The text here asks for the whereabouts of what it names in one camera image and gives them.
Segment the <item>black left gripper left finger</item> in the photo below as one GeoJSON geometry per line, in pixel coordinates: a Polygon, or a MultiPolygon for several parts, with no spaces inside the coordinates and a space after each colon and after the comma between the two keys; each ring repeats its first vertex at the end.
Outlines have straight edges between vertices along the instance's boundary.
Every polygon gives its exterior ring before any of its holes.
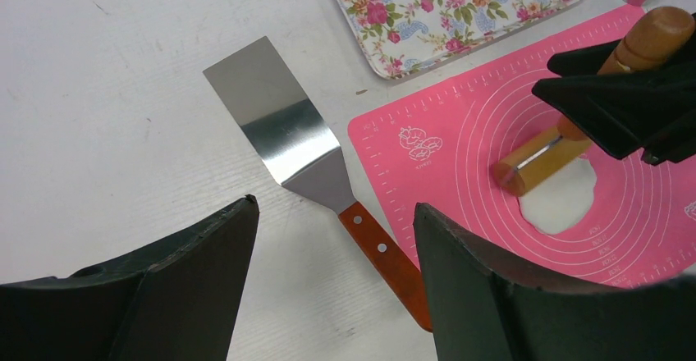
{"type": "Polygon", "coordinates": [[[258,224],[246,195],[68,277],[2,285],[2,359],[224,360],[258,224]]]}

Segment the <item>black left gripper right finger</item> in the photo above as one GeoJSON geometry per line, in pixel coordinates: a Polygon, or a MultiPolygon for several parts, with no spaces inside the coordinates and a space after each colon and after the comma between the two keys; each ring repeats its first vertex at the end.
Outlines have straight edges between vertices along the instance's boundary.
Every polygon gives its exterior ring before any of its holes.
{"type": "Polygon", "coordinates": [[[440,360],[692,360],[695,278],[633,289],[553,271],[458,225],[414,211],[440,360]]]}

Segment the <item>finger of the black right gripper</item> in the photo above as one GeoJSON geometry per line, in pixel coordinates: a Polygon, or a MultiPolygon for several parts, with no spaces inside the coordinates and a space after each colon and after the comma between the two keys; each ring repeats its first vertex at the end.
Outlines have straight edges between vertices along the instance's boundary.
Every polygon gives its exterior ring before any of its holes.
{"type": "Polygon", "coordinates": [[[655,71],[695,61],[695,16],[647,13],[624,38],[557,53],[547,68],[559,76],[655,71]]]}
{"type": "Polygon", "coordinates": [[[561,112],[615,159],[642,149],[644,161],[695,155],[695,63],[656,71],[599,75],[599,63],[552,59],[555,77],[539,80],[535,96],[561,112]]]}

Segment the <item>wooden rolling pin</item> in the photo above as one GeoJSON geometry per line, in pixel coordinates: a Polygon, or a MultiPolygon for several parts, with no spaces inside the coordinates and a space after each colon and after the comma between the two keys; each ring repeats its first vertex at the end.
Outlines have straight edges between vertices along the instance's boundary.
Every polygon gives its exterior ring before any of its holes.
{"type": "MultiPolygon", "coordinates": [[[[658,7],[647,13],[689,12],[678,7],[658,7]]],[[[492,164],[490,172],[499,187],[514,196],[524,195],[584,153],[589,146],[596,145],[569,118],[560,114],[554,126],[492,164]]],[[[683,162],[642,161],[651,166],[683,162]]]]}

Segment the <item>white dough lump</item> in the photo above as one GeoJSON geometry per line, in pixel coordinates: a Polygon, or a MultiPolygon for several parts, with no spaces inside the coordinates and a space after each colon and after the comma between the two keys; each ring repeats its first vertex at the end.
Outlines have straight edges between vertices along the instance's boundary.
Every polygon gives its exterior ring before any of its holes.
{"type": "Polygon", "coordinates": [[[590,161],[576,158],[519,197],[521,215],[538,231],[559,235],[588,213],[597,180],[590,161]]]}

